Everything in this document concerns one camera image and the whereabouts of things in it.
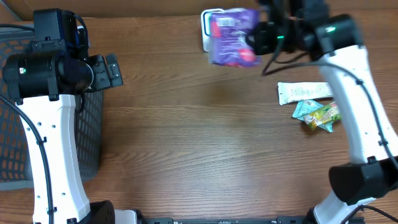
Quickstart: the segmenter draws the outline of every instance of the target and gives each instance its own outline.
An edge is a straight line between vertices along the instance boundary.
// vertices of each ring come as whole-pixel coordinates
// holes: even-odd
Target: blue packet
[[[323,104],[320,104],[314,100],[300,101],[299,103],[297,103],[296,110],[294,110],[292,117],[304,121],[305,115],[321,108],[322,106]],[[327,130],[328,132],[333,132],[333,128],[331,126],[332,124],[333,122],[327,124],[321,124],[319,125],[319,127]]]

